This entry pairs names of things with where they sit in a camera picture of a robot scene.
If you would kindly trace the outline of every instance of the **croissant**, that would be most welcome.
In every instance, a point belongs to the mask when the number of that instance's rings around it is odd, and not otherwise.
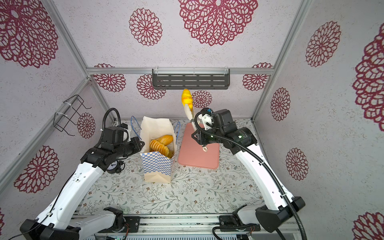
[[[159,152],[163,154],[164,156],[169,156],[169,149],[167,146],[164,146],[164,144],[160,143],[156,139],[153,139],[151,143],[149,144],[149,147],[153,149],[153,151]]]
[[[161,136],[159,138],[156,138],[156,140],[159,143],[164,144],[164,146],[167,146],[168,144],[170,144],[173,141],[173,137],[172,137],[172,135],[164,135],[164,136]]]

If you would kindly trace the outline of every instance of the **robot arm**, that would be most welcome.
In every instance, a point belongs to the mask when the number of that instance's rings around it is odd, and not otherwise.
[[[123,226],[122,211],[111,207],[91,217],[71,220],[73,213],[90,187],[106,171],[120,173],[120,158],[139,152],[144,143],[138,137],[128,141],[127,127],[108,127],[103,130],[100,147],[90,148],[81,158],[74,174],[59,195],[35,220],[27,219],[20,227],[28,240],[82,240],[100,230],[119,231]]]
[[[197,117],[202,120],[204,129],[196,124]],[[257,209],[249,208],[250,211],[245,211],[245,209],[236,211],[242,224],[256,223],[257,218],[258,223],[265,230],[273,232],[293,216],[292,206],[295,213],[305,206],[304,200],[301,197],[294,197],[276,177],[251,131],[246,127],[237,129],[230,111],[223,109],[213,112],[209,108],[203,108],[195,116],[193,125],[197,130],[192,134],[192,138],[205,148],[209,143],[223,143],[224,147],[230,149],[232,154],[246,167],[264,197],[264,206]],[[259,159],[244,148],[259,156]],[[277,182],[283,192],[279,191]]]

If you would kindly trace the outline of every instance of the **blue bag handle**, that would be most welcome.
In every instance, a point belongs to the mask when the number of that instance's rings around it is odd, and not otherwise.
[[[141,137],[137,134],[137,132],[136,132],[135,129],[133,128],[133,125],[132,125],[132,118],[135,119],[136,123],[139,125],[139,128],[140,128],[140,130],[141,130],[140,124],[139,124],[139,122],[137,121],[137,119],[136,119],[134,116],[131,116],[131,127],[132,127],[132,130],[135,132],[136,136],[138,136],[139,139],[141,140]]]
[[[177,139],[179,138],[179,133],[180,133],[180,129],[181,129],[181,123],[180,121],[177,122],[176,126],[175,126],[175,134],[176,134],[176,128],[177,126],[179,126],[179,131],[177,132],[177,135],[176,135],[176,142],[177,142]]]

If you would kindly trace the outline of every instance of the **table surface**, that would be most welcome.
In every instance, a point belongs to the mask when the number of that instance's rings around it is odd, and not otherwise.
[[[181,123],[178,150],[188,120]],[[250,119],[236,119],[238,127],[248,127]],[[140,128],[133,124],[138,134]],[[189,167],[174,163],[170,184],[144,182],[141,157],[134,154],[125,161],[120,174],[104,173],[86,194],[79,214],[95,214],[105,207],[123,210],[124,214],[205,214],[230,213],[242,205],[263,205],[263,197],[246,168],[220,144],[217,169]]]

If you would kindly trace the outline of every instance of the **red lace flower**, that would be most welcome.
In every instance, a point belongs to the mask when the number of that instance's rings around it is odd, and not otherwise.
[[[289,111],[291,104],[290,96],[285,88],[279,88],[273,94],[271,100],[271,113],[276,121],[283,120]]]
[[[136,87],[141,95],[152,100],[162,98],[167,92],[166,90],[156,90],[153,88],[151,74],[140,76]]]
[[[271,68],[270,63],[259,63],[253,68]],[[269,76],[267,74],[246,74],[243,76],[243,86],[251,91],[257,91],[264,88]]]
[[[0,52],[23,67],[49,65],[55,58],[57,33],[38,0],[0,1]]]
[[[184,28],[200,43],[223,45],[252,21],[257,0],[179,0]]]
[[[90,138],[95,133],[95,119],[89,113],[83,113],[77,120],[77,130],[83,138]]]
[[[129,28],[133,37],[145,46],[153,46],[160,41],[163,33],[156,15],[148,9],[137,9],[129,19]]]
[[[97,64],[96,68],[114,68],[109,64]],[[93,75],[97,84],[110,92],[120,92],[125,88],[123,74],[95,74]]]
[[[192,93],[193,106],[197,108],[208,107],[212,102],[212,95],[205,90],[198,90]]]
[[[384,131],[384,23],[375,39],[364,48],[364,56],[355,70],[355,103],[364,109],[364,118],[377,122]]]
[[[42,146],[13,185],[21,192],[37,193],[55,179],[59,159],[49,146]]]
[[[340,35],[340,26],[337,22],[330,21],[319,27],[308,43],[305,54],[307,63],[317,67],[327,62],[337,49]]]
[[[0,236],[1,236],[1,230],[3,229],[3,226],[4,226],[4,214],[1,213],[1,209],[0,209]]]
[[[296,180],[303,180],[308,174],[308,161],[304,153],[297,148],[292,148],[285,159],[289,174]]]
[[[384,216],[381,213],[366,212],[353,223],[354,240],[384,239]]]

